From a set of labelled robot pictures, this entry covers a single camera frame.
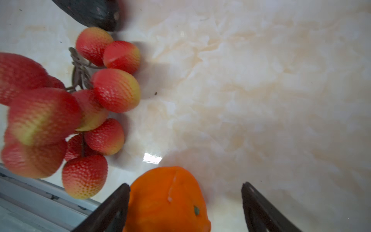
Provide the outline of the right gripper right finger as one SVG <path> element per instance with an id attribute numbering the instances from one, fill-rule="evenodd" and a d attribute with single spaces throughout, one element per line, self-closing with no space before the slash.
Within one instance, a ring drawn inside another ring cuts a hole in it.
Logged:
<path id="1" fill-rule="evenodd" d="M 242 185 L 241 193 L 250 232 L 301 232 L 249 182 Z"/>

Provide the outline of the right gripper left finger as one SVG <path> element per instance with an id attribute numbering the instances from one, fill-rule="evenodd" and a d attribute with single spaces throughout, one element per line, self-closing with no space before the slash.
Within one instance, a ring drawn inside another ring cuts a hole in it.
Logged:
<path id="1" fill-rule="evenodd" d="M 118 187 L 95 211 L 72 232 L 121 232 L 128 213 L 130 187 Z"/>

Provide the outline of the orange persimmon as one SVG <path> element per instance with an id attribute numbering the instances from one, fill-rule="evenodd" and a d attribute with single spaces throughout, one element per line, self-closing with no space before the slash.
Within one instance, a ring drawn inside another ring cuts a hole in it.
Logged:
<path id="1" fill-rule="evenodd" d="M 130 186 L 125 232 L 209 232 L 201 188 L 191 172 L 158 167 Z"/>

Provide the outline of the red lychee bunch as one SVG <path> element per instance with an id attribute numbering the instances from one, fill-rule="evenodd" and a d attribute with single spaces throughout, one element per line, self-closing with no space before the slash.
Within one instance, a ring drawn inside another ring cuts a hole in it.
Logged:
<path id="1" fill-rule="evenodd" d="M 8 107 L 1 160 L 27 178 L 47 178 L 61 169 L 65 191 L 88 199 L 107 180 L 106 157 L 125 142 L 121 123 L 109 114 L 130 111 L 141 100 L 134 77 L 141 52 L 97 27 L 83 30 L 70 51 L 70 89 L 34 60 L 1 53 L 1 104 Z"/>

